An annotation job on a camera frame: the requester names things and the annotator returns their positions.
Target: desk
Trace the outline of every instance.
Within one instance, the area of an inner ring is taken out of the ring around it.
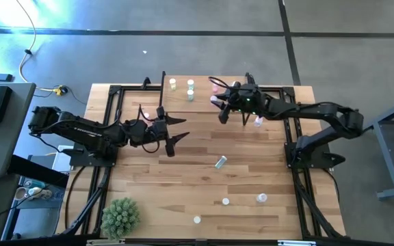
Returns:
[[[170,91],[168,83],[173,77],[178,86],[175,92]],[[244,77],[220,78],[227,83],[244,82]],[[187,101],[188,79],[195,81],[194,102]],[[87,119],[103,121],[109,86],[92,85]],[[301,238],[293,179],[285,167],[283,123],[264,121],[256,128],[251,117],[242,126],[241,115],[232,113],[226,125],[220,124],[218,110],[209,102],[211,86],[203,76],[165,77],[163,106],[172,117],[187,119],[169,126],[170,135],[191,133],[178,142],[176,156],[172,158],[167,157],[163,144],[154,154],[131,146],[120,149],[116,166],[112,168],[106,206],[124,197],[138,202],[142,222],[128,238]],[[294,90],[297,101],[315,102],[312,87],[297,86]],[[154,117],[159,92],[126,92],[121,120],[135,118],[139,104]],[[301,125],[305,135],[321,130],[317,120],[301,120]],[[227,157],[227,162],[221,169],[214,168],[222,155]],[[69,221],[86,203],[92,170],[85,168],[74,185]],[[69,184],[75,172],[70,175]],[[311,178],[318,207],[334,228],[345,234],[332,179],[318,169],[311,170]],[[259,193],[268,195],[266,203],[257,204]],[[225,197],[231,201],[228,206],[222,205]],[[95,206],[90,230],[96,212]],[[200,224],[193,222],[196,215],[202,218]],[[311,214],[307,211],[306,215],[312,231]],[[63,230],[64,209],[60,212],[57,232]]]

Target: white cable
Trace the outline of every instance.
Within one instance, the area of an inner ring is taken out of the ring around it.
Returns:
[[[19,6],[22,8],[22,10],[24,10],[25,14],[27,15],[28,19],[30,20],[31,26],[33,27],[33,31],[34,31],[34,38],[33,38],[33,42],[30,45],[30,48],[28,49],[28,51],[31,52],[31,49],[33,48],[34,43],[36,42],[36,28],[34,27],[34,23],[30,17],[30,15],[28,15],[27,10],[25,10],[25,8],[22,6],[22,4],[19,2],[19,0],[16,0],[19,4]],[[28,83],[28,81],[26,80],[26,78],[24,77],[24,75],[22,74],[22,68],[25,64],[25,58],[27,58],[27,55],[29,55],[27,52],[25,52],[24,58],[22,58],[20,64],[19,64],[19,75],[21,76],[21,78],[24,80],[24,82]]]

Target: green plant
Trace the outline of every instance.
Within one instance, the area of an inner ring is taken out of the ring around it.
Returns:
[[[109,239],[119,239],[132,232],[140,223],[136,201],[129,197],[113,200],[103,209],[101,230]]]

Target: concrete floor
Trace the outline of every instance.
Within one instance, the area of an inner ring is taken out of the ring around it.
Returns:
[[[122,30],[282,31],[277,0],[82,0],[22,1],[37,27]],[[29,27],[14,1],[0,0],[0,26]],[[392,0],[285,0],[291,31],[394,32]],[[0,34],[0,72],[18,76],[18,63],[32,36]],[[366,121],[394,104],[394,39],[294,38],[302,85],[316,101],[359,108]],[[38,36],[25,76],[40,87],[65,84],[86,101],[92,83],[159,82],[168,74],[243,75],[257,83],[293,85],[282,37]],[[31,106],[55,105],[83,115],[71,96],[34,98]],[[52,149],[21,133],[15,153]],[[57,136],[50,144],[69,144]],[[335,168],[341,212],[352,238],[394,243],[394,199],[376,191],[392,187],[376,137],[338,140],[331,150],[347,161]]]

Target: wooden table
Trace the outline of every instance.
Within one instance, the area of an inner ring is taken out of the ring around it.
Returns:
[[[168,83],[171,78],[177,80],[175,92]],[[243,83],[245,79],[220,78],[229,84]],[[193,102],[187,101],[188,79],[195,81]],[[109,86],[92,85],[85,118],[103,121]],[[254,118],[250,117],[249,123],[242,126],[241,115],[231,113],[228,123],[220,124],[218,109],[209,102],[211,88],[206,76],[165,77],[163,105],[166,111],[172,117],[187,119],[182,124],[169,126],[170,135],[191,133],[178,142],[176,156],[172,158],[166,156],[162,143],[154,154],[131,146],[120,149],[111,173],[106,206],[124,197],[138,202],[142,222],[129,238],[301,238],[293,178],[285,167],[283,123],[265,120],[257,128]],[[295,86],[294,89],[298,102],[315,102],[312,87]],[[121,120],[135,118],[139,104],[155,117],[159,92],[126,92]],[[321,130],[317,120],[301,119],[300,122],[305,135]],[[227,157],[227,162],[221,169],[214,168],[222,155]],[[86,203],[92,170],[85,168],[74,185],[69,221]],[[75,172],[70,175],[69,184]],[[319,169],[311,170],[311,178],[317,205],[334,228],[345,234],[332,179]],[[263,204],[256,201],[260,193],[268,196]],[[225,197],[231,201],[228,206],[222,205]],[[64,205],[57,232],[64,230]],[[90,229],[96,212],[95,206]],[[200,224],[193,222],[197,215],[202,219]],[[312,231],[308,209],[306,216]]]

